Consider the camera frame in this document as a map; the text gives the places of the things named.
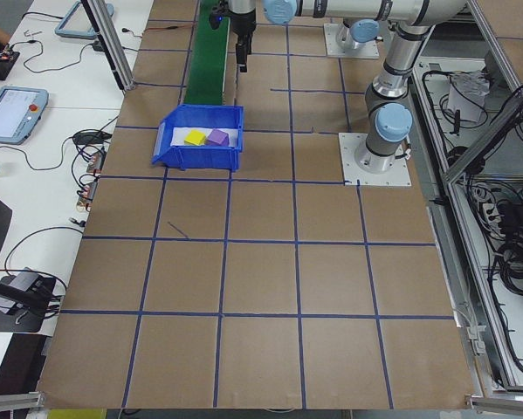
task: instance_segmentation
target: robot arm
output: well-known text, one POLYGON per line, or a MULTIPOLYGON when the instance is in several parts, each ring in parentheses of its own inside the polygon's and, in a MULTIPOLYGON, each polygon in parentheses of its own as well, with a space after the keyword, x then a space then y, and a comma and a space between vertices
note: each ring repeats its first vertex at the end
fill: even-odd
MULTIPOLYGON (((288 24, 295 16, 370 18, 399 22, 380 74, 366 91, 370 131, 354 157, 364 170, 386 172, 412 125, 410 111, 401 103, 407 78, 434 24, 456 15, 466 0, 264 0, 264 12, 274 24, 288 24)), ((221 0, 231 28, 238 34, 237 61, 247 71, 251 36, 255 30, 255 0, 221 0)))
POLYGON ((217 29, 223 17, 230 18, 230 26, 237 35, 236 62, 240 72, 247 72, 247 56, 256 27, 255 0, 220 0, 210 13, 212 29, 217 29))

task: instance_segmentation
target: brown cardboard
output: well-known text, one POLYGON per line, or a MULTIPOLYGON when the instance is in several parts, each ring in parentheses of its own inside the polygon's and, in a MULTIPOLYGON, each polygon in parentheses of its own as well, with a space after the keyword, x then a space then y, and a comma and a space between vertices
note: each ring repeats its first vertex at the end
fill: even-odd
POLYGON ((295 134, 294 162, 296 180, 343 182, 336 135, 295 134))
POLYGON ((497 38, 523 38, 523 0, 477 0, 497 38))
POLYGON ((227 182, 168 181, 158 237, 224 238, 227 182))
MULTIPOLYGON (((168 20, 148 27, 182 27, 145 32, 141 48, 177 51, 141 51, 138 81, 182 83, 195 11, 190 0, 155 1, 151 18, 168 20)), ((105 174, 156 179, 100 181, 85 231, 96 237, 83 241, 65 297, 75 314, 60 315, 39 385, 46 407, 389 407, 374 303, 393 317, 451 309, 434 247, 372 244, 434 243, 412 165, 412 188, 361 188, 364 243, 357 190, 341 184, 329 133, 368 131, 361 93, 381 63, 343 59, 344 93, 338 60, 321 57, 328 21, 260 25, 248 73, 229 54, 226 103, 236 97, 245 111, 238 172, 152 167, 155 128, 185 89, 127 93, 118 126, 152 129, 116 129, 105 174), (287 44, 319 57, 266 55, 287 44), (337 93, 289 93, 289 63, 293 88, 337 93), (142 298, 139 316, 77 312, 134 313, 142 298)), ((471 382, 454 321, 379 321, 394 407, 463 408, 471 382)))
POLYGON ((305 319, 309 409, 389 407, 375 320, 305 319))
POLYGON ((339 60, 327 57, 290 57, 290 77, 294 90, 341 92, 339 60))
POLYGON ((225 318, 218 406, 298 409, 301 405, 298 321, 225 318))
POLYGON ((370 242, 434 243, 420 191, 412 188, 361 188, 370 242))
POLYGON ((161 189, 162 180, 100 179, 85 236, 152 237, 161 189))
POLYGON ((136 316, 60 314, 38 391, 49 409, 121 405, 136 316))
POLYGON ((234 179, 292 180, 290 134, 244 133, 244 152, 234 179))
POLYGON ((291 54, 326 56, 327 48, 323 42, 323 29, 319 26, 289 26, 288 45, 291 54))
POLYGON ((370 257, 381 314, 453 314, 436 247, 373 246, 370 257))
POLYGON ((179 97, 179 87, 137 86, 125 94, 118 126, 157 128, 179 97))
POLYGON ((295 266, 293 244, 228 244, 224 312, 296 313, 295 266))
POLYGON ((164 165, 151 163, 156 134, 154 129, 116 128, 102 174, 164 177, 164 165))
POLYGON ((305 314, 374 314, 364 246, 304 244, 299 282, 305 314))
POLYGON ((292 186, 234 182, 229 238, 293 240, 292 186))
POLYGON ((383 320, 382 331, 397 409, 465 409, 473 390, 453 320, 383 320))
POLYGON ((156 242, 145 309, 218 312, 222 258, 221 243, 156 242))
POLYGON ((127 406, 211 407, 216 346, 216 319, 145 317, 127 406))
POLYGON ((294 131, 308 133, 345 133, 347 111, 341 93, 293 92, 294 131))
POLYGON ((361 242, 356 189, 343 185, 296 185, 300 240, 361 242))
POLYGON ((187 52, 141 51, 133 69, 135 81, 179 86, 187 57, 187 52))
POLYGON ((83 240, 62 308, 139 310, 151 242, 83 240))

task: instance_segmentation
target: green conveyor belt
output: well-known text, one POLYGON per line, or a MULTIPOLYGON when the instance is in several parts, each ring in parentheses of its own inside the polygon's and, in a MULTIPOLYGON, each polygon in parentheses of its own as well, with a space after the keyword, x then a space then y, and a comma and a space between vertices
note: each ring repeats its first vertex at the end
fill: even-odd
POLYGON ((202 0, 196 27, 193 56, 183 103, 193 105, 222 105, 224 73, 228 50, 228 19, 213 31, 209 14, 217 0, 202 0))

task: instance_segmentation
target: blue plastic bin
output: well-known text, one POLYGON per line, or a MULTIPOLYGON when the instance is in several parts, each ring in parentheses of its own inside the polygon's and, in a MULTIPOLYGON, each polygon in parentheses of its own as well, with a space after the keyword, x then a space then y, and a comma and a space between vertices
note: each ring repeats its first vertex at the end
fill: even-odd
POLYGON ((158 127, 153 163, 169 168, 227 168, 236 171, 243 148, 244 109, 241 106, 180 105, 158 127), (236 129, 237 145, 172 146, 176 127, 236 129))

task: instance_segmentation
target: white table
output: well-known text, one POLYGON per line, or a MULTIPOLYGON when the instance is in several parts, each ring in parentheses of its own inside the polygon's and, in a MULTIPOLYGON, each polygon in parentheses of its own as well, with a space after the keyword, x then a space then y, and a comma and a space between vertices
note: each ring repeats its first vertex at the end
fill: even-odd
MULTIPOLYGON (((138 49, 141 40, 130 33, 121 32, 127 27, 135 33, 145 28, 153 0, 108 0, 115 8, 113 17, 121 43, 138 49)), ((29 11, 52 15, 64 15, 72 6, 72 0, 35 0, 29 11)), ((28 40, 25 31, 42 31, 34 38, 44 44, 44 55, 33 59, 29 65, 34 69, 60 67, 76 61, 80 49, 89 41, 57 37, 53 31, 57 19, 27 15, 11 38, 11 43, 28 40)), ((1 86, 25 86, 42 88, 50 94, 47 108, 31 136, 21 145, 14 146, 29 155, 37 168, 56 165, 61 156, 63 140, 81 129, 98 129, 119 113, 123 94, 118 89, 106 57, 88 47, 80 64, 59 72, 34 74, 22 63, 39 52, 38 44, 18 45, 19 61, 1 86)), ((133 67, 136 52, 127 51, 127 59, 133 67)), ((114 130, 114 123, 106 131, 114 130)), ((52 226, 72 226, 69 217, 86 219, 85 212, 76 209, 76 190, 72 179, 71 163, 76 155, 72 141, 65 145, 65 160, 61 167, 50 171, 32 171, 24 156, 12 150, 0 150, 0 200, 13 210, 9 233, 0 255, 0 268, 12 247, 31 232, 52 226)), ((75 172, 85 173, 86 163, 79 159, 75 172)), ((13 254, 11 269, 32 269, 57 275, 67 284, 79 248, 81 235, 70 230, 51 230, 29 238, 13 254)), ((56 285, 56 294, 62 294, 56 285)), ((56 319, 44 322, 41 334, 53 335, 56 319)), ((0 366, 12 333, 0 333, 0 366)))

